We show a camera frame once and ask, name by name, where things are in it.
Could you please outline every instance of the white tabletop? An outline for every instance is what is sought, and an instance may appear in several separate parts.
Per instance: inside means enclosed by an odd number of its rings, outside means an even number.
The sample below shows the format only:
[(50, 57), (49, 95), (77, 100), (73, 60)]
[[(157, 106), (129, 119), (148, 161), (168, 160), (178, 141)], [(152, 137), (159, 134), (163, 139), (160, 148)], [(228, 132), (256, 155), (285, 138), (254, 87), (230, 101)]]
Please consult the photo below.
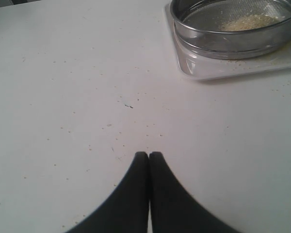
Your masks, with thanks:
[(0, 233), (68, 230), (140, 150), (232, 227), (291, 233), (291, 70), (184, 79), (167, 3), (0, 8)]

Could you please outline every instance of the metal sieve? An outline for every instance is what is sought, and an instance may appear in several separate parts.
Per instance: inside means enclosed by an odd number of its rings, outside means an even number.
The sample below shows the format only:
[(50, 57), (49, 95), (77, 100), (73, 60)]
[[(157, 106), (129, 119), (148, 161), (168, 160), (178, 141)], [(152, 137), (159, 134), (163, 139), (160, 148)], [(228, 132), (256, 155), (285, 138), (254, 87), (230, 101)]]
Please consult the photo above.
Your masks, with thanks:
[[(170, 9), (180, 41), (203, 56), (250, 58), (291, 40), (291, 0), (173, 0)], [(222, 25), (251, 15), (270, 16), (278, 22), (247, 31), (222, 31)]]

